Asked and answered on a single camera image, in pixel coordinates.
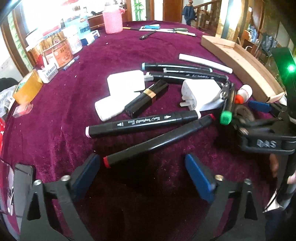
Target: pink plastic jar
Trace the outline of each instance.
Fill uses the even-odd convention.
[[[123,30],[121,15],[124,14],[124,12],[125,10],[116,4],[105,7],[103,18],[107,34],[115,34]]]

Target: green plant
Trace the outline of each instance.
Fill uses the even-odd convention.
[[[15,43],[15,46],[22,58],[22,61],[24,62],[25,66],[27,67],[28,71],[31,71],[33,69],[33,66],[32,64],[30,63],[29,59],[28,59],[28,56],[25,52],[25,50],[23,49],[22,47],[22,44],[20,42],[20,38],[18,37],[17,35],[17,31],[15,29],[15,24],[13,22],[13,17],[12,17],[12,13],[10,13],[8,15],[8,23],[9,23],[9,29],[10,29],[10,33],[11,33],[11,36],[12,36],[12,39]]]
[[[135,7],[135,15],[136,15],[136,21],[142,21],[141,14],[143,13],[144,6],[140,2],[140,0],[134,0],[134,7]]]

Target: velvet tablecloth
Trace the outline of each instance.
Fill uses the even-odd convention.
[[[159,23],[162,28],[185,27]],[[77,62],[41,88],[30,114],[14,119],[10,112],[1,153],[4,161],[12,166],[34,165],[36,178],[51,182],[71,174],[94,151],[103,158],[163,134],[175,127],[100,139],[85,136],[86,126],[101,123],[94,103],[109,95],[107,77],[141,69],[143,62],[188,64],[178,60],[180,53],[221,63],[200,45],[203,33],[191,27],[196,38],[155,33],[141,41],[139,37],[146,32],[99,32],[100,38],[78,53]],[[229,79],[237,89],[241,87],[234,74]],[[186,110],[179,106],[180,101],[181,86],[170,85],[168,92],[141,116]],[[111,121],[128,118],[122,113]],[[189,152],[195,153],[213,174],[231,181],[250,178],[264,204],[269,200],[274,180],[268,156],[242,152],[233,128],[215,123],[176,144],[111,169],[102,164],[85,199],[75,204],[92,236],[106,241],[188,240],[208,208],[185,169],[184,156]]]

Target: black clamp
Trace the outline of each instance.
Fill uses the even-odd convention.
[[[200,197],[211,204],[191,241],[265,241],[266,219],[254,197],[251,180],[236,183],[224,180],[221,175],[214,178],[209,168],[194,154],[186,155],[185,166]],[[230,230],[214,237],[229,198],[239,201],[235,224]]]
[[[290,122],[287,107],[272,108],[275,118],[246,121],[238,116],[232,124],[239,131],[240,147],[246,152],[291,155],[296,149],[296,125]]]
[[[89,186],[100,169],[100,158],[91,154],[73,174],[63,176],[51,183],[36,180],[30,190],[25,207],[20,240],[21,241],[69,241],[59,230],[52,228],[56,225],[55,211],[51,205],[52,199],[58,199],[64,218],[72,232],[71,240],[94,241],[81,221],[73,201],[84,198]]]

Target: wooden box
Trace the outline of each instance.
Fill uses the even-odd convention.
[[[250,85],[257,101],[272,103],[285,94],[265,66],[235,42],[204,35],[201,45],[232,68],[243,84]]]

